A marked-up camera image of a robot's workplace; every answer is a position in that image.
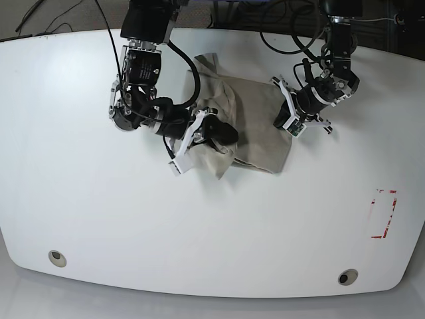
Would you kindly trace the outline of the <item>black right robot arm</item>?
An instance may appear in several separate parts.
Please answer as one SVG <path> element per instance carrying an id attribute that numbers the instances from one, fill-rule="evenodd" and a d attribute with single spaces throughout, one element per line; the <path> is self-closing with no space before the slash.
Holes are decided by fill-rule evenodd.
<path id="1" fill-rule="evenodd" d="M 201 93 L 200 74 L 194 62 L 170 40 L 179 11 L 185 5 L 186 1 L 129 2 L 120 31 L 128 44 L 115 56 L 118 74 L 108 110 L 110 119 L 123 131 L 149 126 L 162 137 L 172 161 L 177 161 L 193 144 L 229 146 L 238 141 L 236 129 L 219 120 L 215 109 L 195 110 Z M 178 54 L 193 74 L 194 92 L 183 103 L 157 96 L 155 85 L 161 72 L 158 45 L 167 45 Z"/>

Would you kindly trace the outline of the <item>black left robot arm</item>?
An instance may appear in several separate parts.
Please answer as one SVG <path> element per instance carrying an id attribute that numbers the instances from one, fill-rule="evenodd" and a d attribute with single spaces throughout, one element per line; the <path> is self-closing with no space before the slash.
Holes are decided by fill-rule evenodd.
<path id="1" fill-rule="evenodd" d="M 324 26 L 317 25 L 310 42 L 304 45 L 295 32 L 295 23 L 300 15 L 316 13 L 324 16 Z M 290 31 L 297 50 L 291 54 L 305 54 L 299 64 L 303 67 L 305 80 L 298 90 L 291 87 L 283 78 L 272 77 L 284 95 L 274 127 L 298 138 L 313 126 L 331 133 L 331 122 L 321 117 L 321 111 L 328 106 L 352 97 L 360 80 L 351 70 L 351 54 L 357 48 L 357 38 L 351 32 L 351 19 L 361 17 L 361 1 L 306 1 L 293 11 L 290 18 Z"/>

